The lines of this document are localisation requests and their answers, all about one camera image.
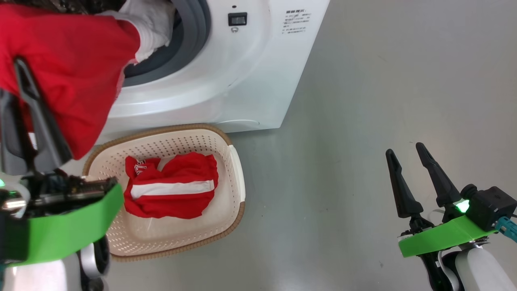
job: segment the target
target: green plastic band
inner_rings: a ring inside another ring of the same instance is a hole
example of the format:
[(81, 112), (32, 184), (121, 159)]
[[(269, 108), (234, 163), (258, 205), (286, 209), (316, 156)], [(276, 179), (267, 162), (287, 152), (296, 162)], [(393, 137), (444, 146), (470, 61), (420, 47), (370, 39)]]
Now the green plastic band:
[(445, 250), (493, 234), (485, 232), (468, 217), (462, 216), (423, 231), (399, 242), (402, 255), (407, 257)]
[(94, 204), (67, 214), (29, 219), (28, 259), (9, 266), (59, 260), (101, 239), (123, 203), (122, 187), (117, 184)]

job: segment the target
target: washing machine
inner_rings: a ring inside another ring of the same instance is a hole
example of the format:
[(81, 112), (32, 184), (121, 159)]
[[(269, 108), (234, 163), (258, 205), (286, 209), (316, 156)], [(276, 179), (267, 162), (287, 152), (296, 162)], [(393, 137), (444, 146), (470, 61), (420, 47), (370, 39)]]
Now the washing machine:
[(280, 127), (329, 0), (172, 2), (171, 44), (126, 68), (98, 143), (177, 124)]

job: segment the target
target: teal connector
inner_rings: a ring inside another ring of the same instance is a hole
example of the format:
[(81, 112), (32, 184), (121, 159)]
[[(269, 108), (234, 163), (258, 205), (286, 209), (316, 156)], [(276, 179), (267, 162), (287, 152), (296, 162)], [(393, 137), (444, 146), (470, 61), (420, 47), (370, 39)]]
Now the teal connector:
[(517, 242), (517, 224), (508, 217), (501, 217), (497, 221), (495, 229), (505, 235), (505, 237), (511, 238), (514, 242)]

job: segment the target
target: laundry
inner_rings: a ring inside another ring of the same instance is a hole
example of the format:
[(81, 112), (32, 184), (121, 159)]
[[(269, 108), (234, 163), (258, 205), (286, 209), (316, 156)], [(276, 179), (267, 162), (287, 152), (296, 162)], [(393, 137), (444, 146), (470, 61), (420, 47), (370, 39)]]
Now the laundry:
[[(0, 89), (19, 97), (13, 62), (24, 58), (79, 159), (108, 119), (123, 69), (169, 43), (174, 11), (166, 0), (128, 0), (119, 12), (99, 15), (0, 4)], [(28, 107), (21, 106), (32, 130)]]
[(214, 156), (195, 152), (177, 155), (159, 170), (160, 163), (160, 158), (137, 161), (126, 157), (126, 211), (144, 218), (201, 216), (218, 186)]

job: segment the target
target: laundry basket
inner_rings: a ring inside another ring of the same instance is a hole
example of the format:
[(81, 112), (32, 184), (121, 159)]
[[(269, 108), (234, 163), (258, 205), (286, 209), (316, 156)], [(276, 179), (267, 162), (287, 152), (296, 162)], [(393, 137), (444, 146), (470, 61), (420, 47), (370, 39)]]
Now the laundry basket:
[(198, 152), (213, 154), (219, 185), (203, 215), (184, 220), (175, 217), (140, 218), (121, 211), (107, 236), (118, 261), (167, 256), (216, 241), (231, 233), (244, 214), (246, 191), (237, 151), (216, 127), (192, 124), (156, 129), (120, 138), (98, 148), (84, 166), (83, 175), (100, 179), (117, 177), (125, 190), (125, 158), (138, 160)]

